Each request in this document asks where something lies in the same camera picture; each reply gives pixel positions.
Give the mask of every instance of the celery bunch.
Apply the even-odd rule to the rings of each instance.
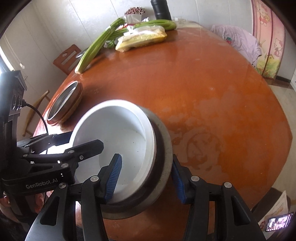
[[[80,59],[78,65],[75,68],[75,73],[82,74],[89,63],[94,59],[96,54],[105,44],[105,42],[110,38],[110,36],[114,33],[114,31],[120,26],[124,24],[124,20],[118,18],[115,20],[87,49],[87,51],[83,54]]]
[[[141,22],[141,23],[135,24],[134,27],[138,28],[138,27],[153,26],[153,25],[162,26],[165,29],[165,31],[173,30],[177,27],[175,22],[173,22],[171,20],[166,20],[166,19],[158,19],[158,20],[151,20],[148,22]],[[113,34],[111,34],[111,36],[108,38],[108,40],[114,40],[118,37],[121,37],[127,31],[128,31],[127,28],[122,28],[122,29],[116,30]]]

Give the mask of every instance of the smartphone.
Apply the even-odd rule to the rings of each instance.
[[[266,232],[275,231],[287,227],[292,216],[293,213],[289,213],[282,216],[270,218],[266,225]]]

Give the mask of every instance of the corn in plastic bag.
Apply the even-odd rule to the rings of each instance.
[[[120,52],[128,51],[132,47],[142,47],[154,43],[160,43],[167,37],[162,26],[143,26],[133,29],[128,26],[128,32],[118,39],[116,50]]]

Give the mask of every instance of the floor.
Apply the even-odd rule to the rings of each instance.
[[[296,211],[296,92],[290,85],[283,87],[273,83],[269,86],[283,108],[293,135],[287,161],[273,187],[286,190],[291,199],[291,211]]]

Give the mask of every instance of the orange-brown tabletop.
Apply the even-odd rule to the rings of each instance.
[[[167,39],[125,53],[106,50],[82,75],[80,105],[49,133],[74,129],[94,105],[124,99],[154,112],[169,130],[173,152],[193,175],[207,182],[231,182],[252,208],[271,188],[286,162],[292,134],[265,80],[228,43],[203,28],[168,32]],[[40,122],[35,135],[45,133]],[[124,220],[105,220],[119,241],[181,240],[189,212],[171,179],[158,200]]]

